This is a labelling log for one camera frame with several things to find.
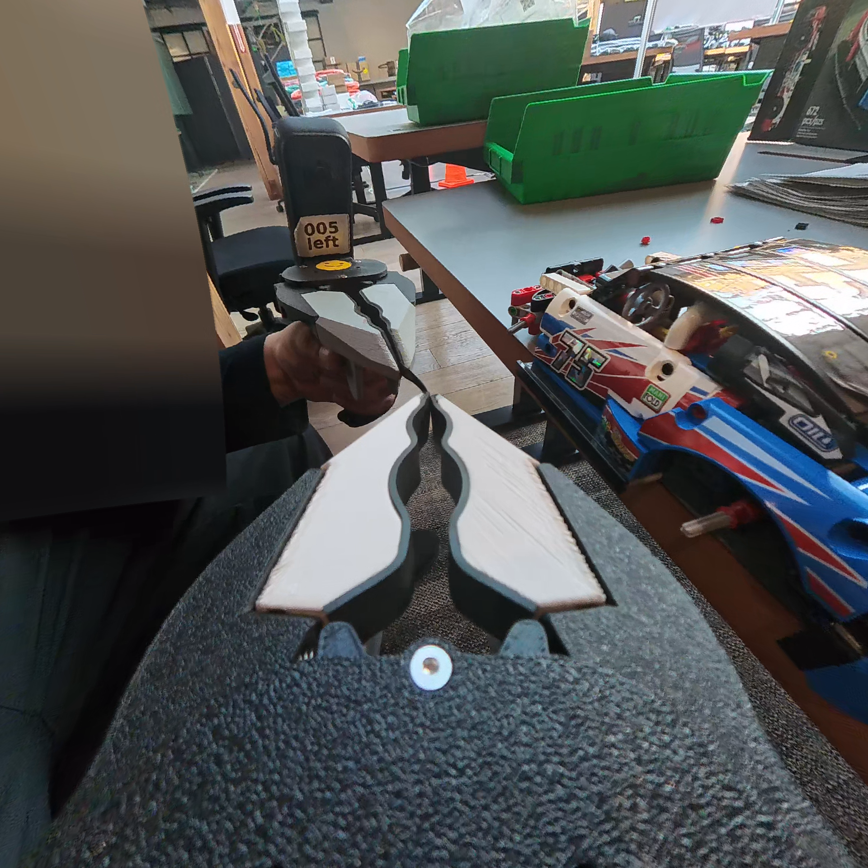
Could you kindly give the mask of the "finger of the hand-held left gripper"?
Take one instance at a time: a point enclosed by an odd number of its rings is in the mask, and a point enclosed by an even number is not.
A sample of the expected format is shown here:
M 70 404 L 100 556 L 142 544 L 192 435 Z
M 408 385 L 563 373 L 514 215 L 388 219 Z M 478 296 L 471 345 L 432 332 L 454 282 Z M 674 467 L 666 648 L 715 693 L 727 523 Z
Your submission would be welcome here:
M 406 369 L 411 369 L 417 348 L 415 295 L 412 284 L 373 284 L 361 290 L 396 362 Z
M 384 332 L 341 291 L 303 291 L 300 299 L 313 314 L 320 343 L 345 359 L 347 382 L 354 399 L 364 394 L 364 372 L 374 372 L 397 387 L 400 372 Z

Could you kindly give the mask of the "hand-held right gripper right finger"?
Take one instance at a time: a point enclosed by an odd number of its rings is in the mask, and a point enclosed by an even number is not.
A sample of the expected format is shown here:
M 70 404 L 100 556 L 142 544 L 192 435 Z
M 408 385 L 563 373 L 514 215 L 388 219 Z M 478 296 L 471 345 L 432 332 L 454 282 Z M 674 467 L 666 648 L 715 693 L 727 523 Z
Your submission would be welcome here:
M 449 523 L 452 600 L 470 619 L 540 619 L 607 602 L 540 464 L 442 396 L 432 398 Z

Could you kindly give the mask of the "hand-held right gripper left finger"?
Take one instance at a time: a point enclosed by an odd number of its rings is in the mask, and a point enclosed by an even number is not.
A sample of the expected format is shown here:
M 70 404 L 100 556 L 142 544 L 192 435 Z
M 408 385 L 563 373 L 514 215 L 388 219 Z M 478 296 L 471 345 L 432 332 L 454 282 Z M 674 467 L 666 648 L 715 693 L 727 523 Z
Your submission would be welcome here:
M 422 393 L 329 460 L 256 601 L 260 613 L 393 621 L 413 594 L 408 502 L 420 482 Z

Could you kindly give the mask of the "toy brick race car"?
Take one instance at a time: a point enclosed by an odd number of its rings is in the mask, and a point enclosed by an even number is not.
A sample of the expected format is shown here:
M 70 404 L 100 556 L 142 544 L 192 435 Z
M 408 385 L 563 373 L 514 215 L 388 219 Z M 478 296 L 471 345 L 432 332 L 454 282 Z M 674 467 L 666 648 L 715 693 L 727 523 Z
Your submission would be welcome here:
M 650 477 L 799 621 L 811 689 L 867 718 L 867 254 L 772 238 L 512 291 L 520 376 L 622 486 Z

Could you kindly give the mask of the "person's left forearm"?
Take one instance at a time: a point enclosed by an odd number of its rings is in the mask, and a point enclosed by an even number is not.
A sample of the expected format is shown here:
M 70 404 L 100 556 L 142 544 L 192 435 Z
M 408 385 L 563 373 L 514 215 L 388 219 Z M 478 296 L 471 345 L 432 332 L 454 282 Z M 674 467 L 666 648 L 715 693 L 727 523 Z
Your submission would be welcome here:
M 218 352 L 226 453 L 286 435 L 283 408 L 266 372 L 266 336 L 244 340 Z

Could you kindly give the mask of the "grey desk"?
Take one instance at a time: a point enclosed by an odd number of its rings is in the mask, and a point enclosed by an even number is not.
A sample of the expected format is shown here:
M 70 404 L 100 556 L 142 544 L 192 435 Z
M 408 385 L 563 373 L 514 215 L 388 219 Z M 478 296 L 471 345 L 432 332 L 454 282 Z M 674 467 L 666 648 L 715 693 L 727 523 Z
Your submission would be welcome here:
M 803 212 L 741 199 L 729 185 L 752 175 L 811 172 L 855 163 L 846 151 L 823 154 L 816 148 L 762 145 L 739 136 L 720 179 L 665 189 L 614 193 L 588 200 L 522 206 L 495 181 L 468 194 L 461 205 L 448 207 L 445 230 L 436 232 L 435 253 L 479 304 L 463 317 L 485 344 L 516 375 L 512 411 L 484 413 L 494 425 L 516 418 L 546 418 L 542 443 L 534 455 L 543 461 L 586 458 L 619 493 L 688 578 L 732 627 L 812 722 L 866 779 L 866 722 L 841 712 L 808 685 L 806 676 L 788 659 L 778 641 L 799 629 L 798 619 L 770 594 L 722 540 L 710 534 L 684 537 L 682 524 L 690 510 L 655 477 L 622 486 L 577 447 L 566 423 L 549 414 L 520 376 L 519 366 L 533 360 L 528 331 L 511 331 L 508 314 L 513 290 L 538 282 L 550 266 L 602 259 L 603 268 L 631 261 L 642 265 L 655 255 L 686 257 L 720 252 L 772 238 L 806 239 L 854 245 L 866 250 L 866 229 L 810 218 Z M 709 223 L 720 215 L 720 225 Z M 809 228 L 797 232 L 797 222 Z M 652 238 L 649 246 L 640 239 Z

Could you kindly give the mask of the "person's left hand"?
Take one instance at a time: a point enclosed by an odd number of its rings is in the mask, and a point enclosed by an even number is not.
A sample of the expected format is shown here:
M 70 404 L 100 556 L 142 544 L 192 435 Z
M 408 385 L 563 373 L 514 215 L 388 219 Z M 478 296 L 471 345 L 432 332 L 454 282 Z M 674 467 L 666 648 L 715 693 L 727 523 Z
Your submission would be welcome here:
M 293 322 L 269 334 L 264 344 L 264 360 L 271 392 L 282 406 L 306 400 L 378 418 L 396 401 L 394 382 L 366 369 L 362 369 L 362 398 L 353 397 L 348 360 L 324 347 L 309 325 L 302 322 Z

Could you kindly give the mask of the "black office chair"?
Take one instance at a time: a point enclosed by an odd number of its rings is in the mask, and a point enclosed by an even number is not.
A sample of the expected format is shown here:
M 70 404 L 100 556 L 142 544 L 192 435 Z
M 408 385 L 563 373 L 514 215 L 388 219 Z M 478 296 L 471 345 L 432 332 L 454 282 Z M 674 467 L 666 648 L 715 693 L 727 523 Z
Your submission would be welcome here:
M 228 312 L 238 312 L 259 325 L 249 326 L 246 337 L 282 330 L 288 321 L 272 314 L 275 286 L 294 264 L 290 231 L 286 226 L 264 226 L 226 235 L 222 213 L 254 202 L 249 185 L 208 189 L 194 193 L 208 275 Z

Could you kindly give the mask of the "wooden pillar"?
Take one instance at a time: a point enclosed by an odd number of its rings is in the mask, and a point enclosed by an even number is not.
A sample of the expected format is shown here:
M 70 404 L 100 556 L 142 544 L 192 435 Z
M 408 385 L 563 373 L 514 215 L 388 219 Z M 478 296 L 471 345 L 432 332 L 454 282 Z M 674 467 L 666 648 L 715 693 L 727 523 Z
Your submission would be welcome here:
M 271 201 L 281 201 L 282 187 L 271 148 L 273 127 L 266 110 L 257 100 L 261 95 L 259 77 L 235 3 L 199 1 L 198 4 L 268 197 Z

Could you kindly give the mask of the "green plastic bin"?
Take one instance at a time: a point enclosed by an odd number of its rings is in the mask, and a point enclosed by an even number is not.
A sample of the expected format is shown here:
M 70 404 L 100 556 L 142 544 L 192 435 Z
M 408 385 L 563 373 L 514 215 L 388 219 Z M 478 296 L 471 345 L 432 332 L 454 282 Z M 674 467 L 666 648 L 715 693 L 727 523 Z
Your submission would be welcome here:
M 486 120 L 495 98 L 575 86 L 589 29 L 568 17 L 417 33 L 398 54 L 397 99 L 420 126 Z
M 522 204 L 712 180 L 770 74 L 672 73 L 497 97 L 483 155 Z

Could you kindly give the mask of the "clear plastic bag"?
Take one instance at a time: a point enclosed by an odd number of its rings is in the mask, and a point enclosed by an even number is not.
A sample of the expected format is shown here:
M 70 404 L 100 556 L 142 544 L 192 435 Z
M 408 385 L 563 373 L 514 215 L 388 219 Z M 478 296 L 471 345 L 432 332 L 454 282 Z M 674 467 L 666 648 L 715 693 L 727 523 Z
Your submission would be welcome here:
M 588 1 L 423 1 L 410 16 L 406 30 L 416 33 L 447 29 L 526 24 L 587 15 Z

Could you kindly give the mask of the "person's dark clothing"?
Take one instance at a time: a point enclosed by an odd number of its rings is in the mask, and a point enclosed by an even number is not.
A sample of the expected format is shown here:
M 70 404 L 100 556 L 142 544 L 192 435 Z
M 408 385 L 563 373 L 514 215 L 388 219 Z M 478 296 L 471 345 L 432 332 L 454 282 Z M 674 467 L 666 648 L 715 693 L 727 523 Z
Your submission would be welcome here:
M 228 454 L 211 495 L 2 524 L 2 866 L 38 849 L 176 602 L 330 457 L 308 426 Z

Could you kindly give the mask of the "open instruction booklet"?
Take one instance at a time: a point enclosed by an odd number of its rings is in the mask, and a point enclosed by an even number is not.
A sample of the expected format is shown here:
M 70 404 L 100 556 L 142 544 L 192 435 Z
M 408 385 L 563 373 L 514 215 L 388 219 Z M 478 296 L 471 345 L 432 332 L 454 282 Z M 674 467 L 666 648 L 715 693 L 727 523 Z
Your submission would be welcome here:
M 729 185 L 731 193 L 780 208 L 867 227 L 867 163 L 800 175 L 760 175 Z

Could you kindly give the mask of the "black toy car box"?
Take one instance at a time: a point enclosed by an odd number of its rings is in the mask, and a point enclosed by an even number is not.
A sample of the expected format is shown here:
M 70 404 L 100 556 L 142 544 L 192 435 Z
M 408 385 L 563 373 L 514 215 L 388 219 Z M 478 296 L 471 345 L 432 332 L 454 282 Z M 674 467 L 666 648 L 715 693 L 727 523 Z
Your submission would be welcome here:
M 867 3 L 801 2 L 750 140 L 867 149 Z

